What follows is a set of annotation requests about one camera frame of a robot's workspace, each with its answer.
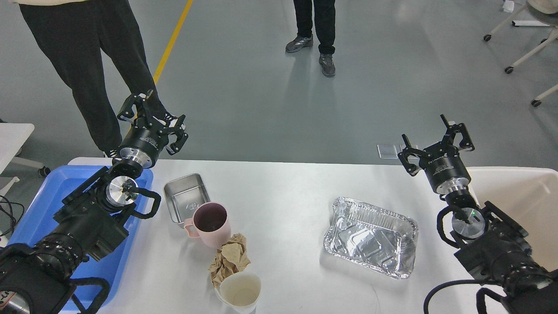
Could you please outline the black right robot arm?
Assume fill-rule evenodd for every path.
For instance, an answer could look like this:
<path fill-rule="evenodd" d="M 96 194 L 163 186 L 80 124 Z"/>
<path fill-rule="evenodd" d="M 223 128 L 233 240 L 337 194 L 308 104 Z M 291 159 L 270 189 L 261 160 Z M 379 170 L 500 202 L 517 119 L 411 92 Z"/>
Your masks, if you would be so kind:
<path fill-rule="evenodd" d="M 555 314 L 558 311 L 557 271 L 549 272 L 532 258 L 528 232 L 496 205 L 480 207 L 470 193 L 472 181 L 460 151 L 475 149 L 464 123 L 449 123 L 442 139 L 424 149 L 405 146 L 398 158 L 411 176 L 423 170 L 434 193 L 447 206 L 436 218 L 441 240 L 456 249 L 455 257 L 472 276 L 433 288 L 424 300 L 424 313 L 440 290 L 460 284 L 479 284 L 476 309 L 487 312 L 486 298 L 500 303 L 509 314 Z"/>

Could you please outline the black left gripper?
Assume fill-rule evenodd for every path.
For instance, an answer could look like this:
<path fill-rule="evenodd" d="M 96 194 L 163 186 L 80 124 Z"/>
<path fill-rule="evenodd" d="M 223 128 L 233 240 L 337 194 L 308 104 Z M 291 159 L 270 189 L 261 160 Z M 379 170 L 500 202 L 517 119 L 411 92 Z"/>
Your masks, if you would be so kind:
<path fill-rule="evenodd" d="M 118 147 L 118 155 L 143 168 L 155 166 L 164 149 L 169 155 L 178 153 L 189 137 L 185 126 L 187 116 L 165 115 L 163 119 L 152 116 L 148 107 L 152 93 L 153 90 L 148 90 L 146 93 L 131 94 L 117 114 L 117 119 L 132 125 Z"/>

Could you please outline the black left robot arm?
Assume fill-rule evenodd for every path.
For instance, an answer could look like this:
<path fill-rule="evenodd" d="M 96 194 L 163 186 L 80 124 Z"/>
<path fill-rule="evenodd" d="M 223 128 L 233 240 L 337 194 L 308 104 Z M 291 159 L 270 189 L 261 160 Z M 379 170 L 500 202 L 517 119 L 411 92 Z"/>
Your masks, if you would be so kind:
<path fill-rule="evenodd" d="M 62 200 L 54 214 L 58 226 L 34 246 L 10 244 L 1 249 L 1 312 L 58 314 L 69 300 L 80 314 L 95 314 L 110 284 L 100 277 L 72 278 L 76 268 L 111 254 L 128 237 L 130 217 L 149 219 L 161 195 L 142 188 L 137 178 L 153 167 L 163 149 L 179 152 L 187 141 L 185 115 L 160 121 L 147 102 L 154 90 L 130 95 L 118 119 L 131 129 L 111 167 L 102 167 Z"/>

